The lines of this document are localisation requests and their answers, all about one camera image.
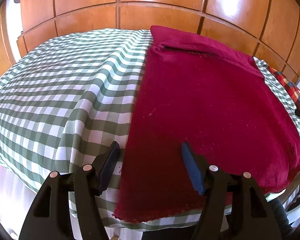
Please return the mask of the green white checkered bedsheet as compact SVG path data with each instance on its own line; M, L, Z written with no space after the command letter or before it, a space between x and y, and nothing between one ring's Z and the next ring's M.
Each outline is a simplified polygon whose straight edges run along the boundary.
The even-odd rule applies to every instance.
M130 223L114 216L132 114L145 73L149 30L102 29L52 38L0 78L0 165L38 192L52 171L76 172L118 142L121 158L97 204L105 226L142 231L191 226L201 209ZM252 57L300 134L286 90Z

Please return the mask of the multicolour plaid blanket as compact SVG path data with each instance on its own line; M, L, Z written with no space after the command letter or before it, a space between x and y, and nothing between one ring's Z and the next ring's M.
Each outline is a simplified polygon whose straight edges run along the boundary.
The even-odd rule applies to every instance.
M268 70L286 90L286 92L294 102L296 109L300 109L300 89L298 89L298 87L292 81L290 81L283 73L279 72L278 70L275 70L270 66L268 66Z

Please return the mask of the crimson red knit garment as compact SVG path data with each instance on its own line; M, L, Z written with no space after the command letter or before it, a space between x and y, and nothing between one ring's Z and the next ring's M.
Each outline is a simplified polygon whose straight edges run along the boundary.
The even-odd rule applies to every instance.
M181 145L263 193L300 172L300 134L255 60L207 37L151 27L153 43L123 159L118 219L141 223L201 209Z

